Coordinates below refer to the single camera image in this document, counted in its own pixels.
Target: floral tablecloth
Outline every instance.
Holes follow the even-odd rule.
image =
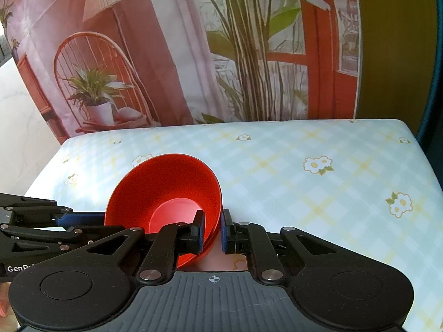
[[[107,131],[66,141],[27,196],[104,211],[121,178],[181,153],[216,174],[235,221],[294,226],[401,270],[415,300],[405,329],[443,328],[443,193],[397,120],[307,120]],[[219,241],[192,268],[244,269]]]

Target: printed fabric backdrop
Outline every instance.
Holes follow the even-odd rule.
[[[0,0],[63,143],[108,129],[353,118],[357,0]]]

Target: white marble tile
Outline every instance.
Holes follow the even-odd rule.
[[[59,147],[10,59],[0,67],[0,193],[23,195]]]

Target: white pot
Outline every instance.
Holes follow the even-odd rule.
[[[89,117],[94,122],[105,126],[114,125],[114,118],[112,116],[112,105],[110,102],[106,102],[98,106],[86,106],[86,110],[89,114]]]

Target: chair backrest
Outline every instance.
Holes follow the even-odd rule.
[[[79,125],[89,120],[89,116],[85,108],[73,109],[72,102],[67,101],[75,90],[69,86],[66,79],[77,76],[75,66],[82,69],[104,68],[110,75],[116,75],[117,81],[134,86],[120,90],[123,98],[116,97],[114,102],[117,108],[131,107],[146,115],[148,122],[152,122],[148,104],[140,89],[142,84],[121,48],[109,37],[100,33],[78,32],[65,39],[58,48],[54,58],[54,75],[58,88]]]

